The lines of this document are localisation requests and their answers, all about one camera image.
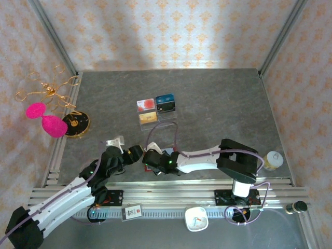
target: small jar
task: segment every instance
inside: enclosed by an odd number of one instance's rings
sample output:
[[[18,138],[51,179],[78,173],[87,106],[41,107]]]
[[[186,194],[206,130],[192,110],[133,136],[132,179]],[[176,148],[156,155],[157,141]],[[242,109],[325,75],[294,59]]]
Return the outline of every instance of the small jar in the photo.
[[[279,152],[270,151],[264,157],[264,168],[267,170],[276,170],[284,163],[284,158]]]
[[[292,204],[288,204],[286,206],[286,213],[287,214],[294,214],[305,212],[308,209],[308,206],[304,201],[297,201]]]

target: gold wire ornament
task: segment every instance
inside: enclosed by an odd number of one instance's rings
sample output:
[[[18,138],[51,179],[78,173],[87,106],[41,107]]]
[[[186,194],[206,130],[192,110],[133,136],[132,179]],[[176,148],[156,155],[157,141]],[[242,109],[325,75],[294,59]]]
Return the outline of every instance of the gold wire ornament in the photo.
[[[53,99],[55,97],[57,97],[58,101],[55,102],[54,107],[51,108],[51,111],[53,113],[64,114],[64,112],[56,111],[56,109],[60,106],[60,107],[65,107],[65,108],[70,109],[72,111],[71,114],[73,114],[73,115],[81,115],[80,112],[75,111],[76,106],[72,104],[72,99],[70,96],[68,96],[68,95],[62,96],[62,95],[58,94],[59,89],[61,87],[63,87],[64,85],[69,84],[70,86],[77,86],[78,84],[80,84],[80,80],[78,80],[77,83],[75,83],[75,79],[78,79],[78,76],[72,76],[66,82],[64,82],[58,86],[56,83],[56,77],[57,77],[57,75],[62,74],[65,70],[66,70],[65,66],[62,64],[55,66],[53,68],[54,77],[53,77],[52,83],[42,82],[39,72],[30,73],[27,76],[28,80],[39,82],[41,85],[41,91],[40,92],[29,92],[29,93],[24,92],[24,91],[19,91],[15,94],[15,100],[21,102],[21,101],[26,100],[30,95],[40,94],[41,95],[40,101],[45,102],[45,104],[48,105],[53,101]]]

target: floral wallpaper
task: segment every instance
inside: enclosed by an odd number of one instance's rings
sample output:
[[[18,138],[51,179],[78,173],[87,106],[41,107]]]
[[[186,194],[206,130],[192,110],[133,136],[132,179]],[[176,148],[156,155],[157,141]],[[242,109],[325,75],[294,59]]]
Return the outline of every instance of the floral wallpaper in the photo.
[[[296,183],[332,244],[332,8],[310,0],[264,82]]]
[[[46,82],[61,63],[53,43],[27,0],[0,1],[0,236],[13,210],[25,206],[32,188],[40,183],[55,142],[41,127],[41,120],[25,117],[25,109],[37,97],[17,102],[18,90],[40,90],[27,80],[32,71]],[[70,74],[58,77],[66,82]],[[1,248],[12,248],[9,240]]]
[[[260,68],[296,0],[40,0],[77,71]]]

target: pink earring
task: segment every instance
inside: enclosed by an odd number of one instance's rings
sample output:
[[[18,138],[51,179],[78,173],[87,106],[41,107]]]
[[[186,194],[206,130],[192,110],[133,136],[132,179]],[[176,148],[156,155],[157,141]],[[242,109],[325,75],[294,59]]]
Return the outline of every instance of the pink earring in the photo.
[[[30,119],[42,118],[41,126],[52,137],[62,137],[68,130],[68,125],[57,116],[44,116],[46,105],[42,102],[33,103],[26,109],[26,116]]]

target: gold card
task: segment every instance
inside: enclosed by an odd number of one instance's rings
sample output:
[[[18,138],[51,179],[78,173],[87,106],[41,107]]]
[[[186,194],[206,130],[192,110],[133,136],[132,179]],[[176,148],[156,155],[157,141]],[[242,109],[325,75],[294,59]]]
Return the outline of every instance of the gold card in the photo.
[[[145,123],[156,122],[156,121],[158,121],[157,113],[151,112],[151,113],[140,114],[140,121],[141,121],[142,125]]]

